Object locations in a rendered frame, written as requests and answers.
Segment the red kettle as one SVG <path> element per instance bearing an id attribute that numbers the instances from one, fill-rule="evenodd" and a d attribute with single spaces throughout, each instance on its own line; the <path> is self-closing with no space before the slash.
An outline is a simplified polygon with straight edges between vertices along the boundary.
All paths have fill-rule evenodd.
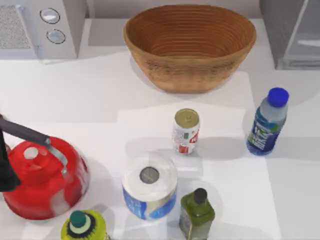
<path id="1" fill-rule="evenodd" d="M 86 194 L 85 159 L 67 141 L 11 122 L 0 114 L 8 160 L 20 185 L 0 192 L 8 208 L 27 220 L 47 220 L 69 211 Z"/>

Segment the square green bottle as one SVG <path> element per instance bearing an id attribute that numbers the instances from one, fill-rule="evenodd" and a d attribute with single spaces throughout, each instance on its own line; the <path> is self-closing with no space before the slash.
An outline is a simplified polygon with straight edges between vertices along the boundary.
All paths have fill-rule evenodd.
<path id="1" fill-rule="evenodd" d="M 180 200 L 179 228 L 186 240 L 208 240 L 215 210 L 204 188 L 197 188 Z"/>

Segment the pale microwave oven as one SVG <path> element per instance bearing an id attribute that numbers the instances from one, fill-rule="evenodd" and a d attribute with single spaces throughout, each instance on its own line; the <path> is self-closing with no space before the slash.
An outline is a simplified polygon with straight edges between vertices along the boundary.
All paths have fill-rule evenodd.
<path id="1" fill-rule="evenodd" d="M 59 12 L 58 23 L 41 19 L 40 11 L 48 8 Z M 0 60 L 77 59 L 87 16 L 87 0 L 0 0 Z M 64 43 L 47 39 L 53 29 L 65 34 Z"/>

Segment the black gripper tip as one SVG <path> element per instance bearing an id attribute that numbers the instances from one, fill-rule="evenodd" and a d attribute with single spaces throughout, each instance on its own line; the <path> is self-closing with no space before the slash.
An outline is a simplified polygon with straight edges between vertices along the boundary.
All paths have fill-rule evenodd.
<path id="1" fill-rule="evenodd" d="M 0 128 L 0 192 L 12 192 L 21 184 L 9 162 L 6 146 L 3 131 Z"/>

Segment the blue capped bottle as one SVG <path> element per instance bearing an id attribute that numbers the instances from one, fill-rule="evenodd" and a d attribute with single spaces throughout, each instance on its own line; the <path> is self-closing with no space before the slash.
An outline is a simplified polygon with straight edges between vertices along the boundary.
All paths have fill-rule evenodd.
<path id="1" fill-rule="evenodd" d="M 256 109 L 246 145 L 250 153 L 265 156 L 275 147 L 277 138 L 286 122 L 289 93 L 281 87 L 269 90 Z"/>

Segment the yellow-green bottle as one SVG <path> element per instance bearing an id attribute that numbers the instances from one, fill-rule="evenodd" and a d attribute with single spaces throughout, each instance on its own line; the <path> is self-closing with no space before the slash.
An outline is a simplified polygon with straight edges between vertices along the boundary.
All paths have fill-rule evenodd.
<path id="1" fill-rule="evenodd" d="M 75 210 L 64 222 L 60 240 L 111 240 L 103 216 L 95 210 Z"/>

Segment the round microwave knob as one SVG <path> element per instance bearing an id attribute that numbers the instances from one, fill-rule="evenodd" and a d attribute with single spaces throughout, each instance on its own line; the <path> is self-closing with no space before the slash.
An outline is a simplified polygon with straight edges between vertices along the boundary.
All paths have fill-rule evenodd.
<path id="1" fill-rule="evenodd" d="M 60 45 L 66 41 L 65 34 L 58 29 L 52 29 L 46 33 L 47 39 L 56 45 Z"/>
<path id="2" fill-rule="evenodd" d="M 47 24 L 56 24 L 60 21 L 60 14 L 54 8 L 42 9 L 39 12 L 40 18 Z"/>

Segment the brown woven basket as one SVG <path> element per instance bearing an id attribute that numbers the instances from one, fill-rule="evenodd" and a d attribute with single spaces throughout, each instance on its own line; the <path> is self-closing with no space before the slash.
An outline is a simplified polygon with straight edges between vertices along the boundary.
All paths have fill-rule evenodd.
<path id="1" fill-rule="evenodd" d="M 130 18 L 124 41 L 140 70 L 168 93 L 205 93 L 224 83 L 257 38 L 245 16 L 203 4 L 163 5 Z"/>

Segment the red and white can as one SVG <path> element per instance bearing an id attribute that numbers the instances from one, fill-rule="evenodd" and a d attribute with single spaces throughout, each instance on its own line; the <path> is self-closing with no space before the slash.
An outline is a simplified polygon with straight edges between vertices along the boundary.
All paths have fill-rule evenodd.
<path id="1" fill-rule="evenodd" d="M 180 154 L 191 154 L 198 142 L 200 117 L 191 108 L 179 109 L 174 116 L 173 148 Z"/>

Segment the white paper roll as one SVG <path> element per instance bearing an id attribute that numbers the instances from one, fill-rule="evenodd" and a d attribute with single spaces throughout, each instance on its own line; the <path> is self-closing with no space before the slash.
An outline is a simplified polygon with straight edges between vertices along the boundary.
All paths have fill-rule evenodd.
<path id="1" fill-rule="evenodd" d="M 177 199 L 178 171 L 171 158 L 158 152 L 141 153 L 126 165 L 122 192 L 127 208 L 139 219 L 165 217 Z"/>

